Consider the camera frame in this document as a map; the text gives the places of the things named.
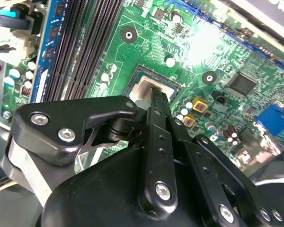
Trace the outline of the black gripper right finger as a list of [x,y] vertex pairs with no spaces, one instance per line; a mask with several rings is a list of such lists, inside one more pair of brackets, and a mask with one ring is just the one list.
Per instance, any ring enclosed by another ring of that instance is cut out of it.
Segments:
[[284,213],[275,206],[208,138],[191,138],[171,116],[161,93],[176,153],[193,181],[198,209],[207,227],[284,227]]

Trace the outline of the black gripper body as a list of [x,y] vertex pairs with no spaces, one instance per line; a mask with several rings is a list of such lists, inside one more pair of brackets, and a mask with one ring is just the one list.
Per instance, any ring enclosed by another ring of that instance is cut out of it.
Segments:
[[126,148],[60,184],[41,215],[44,227],[202,227],[198,190],[184,164],[175,167],[178,206],[149,217],[138,203],[147,148]]

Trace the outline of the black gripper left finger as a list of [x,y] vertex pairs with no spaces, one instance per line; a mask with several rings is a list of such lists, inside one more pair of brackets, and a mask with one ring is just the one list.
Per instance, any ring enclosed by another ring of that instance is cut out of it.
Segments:
[[75,174],[76,157],[88,148],[129,142],[122,150],[142,155],[138,203],[150,217],[167,217],[177,207],[177,186],[164,93],[153,90],[147,110],[125,96],[26,104],[13,116],[5,174],[33,191],[41,204]]

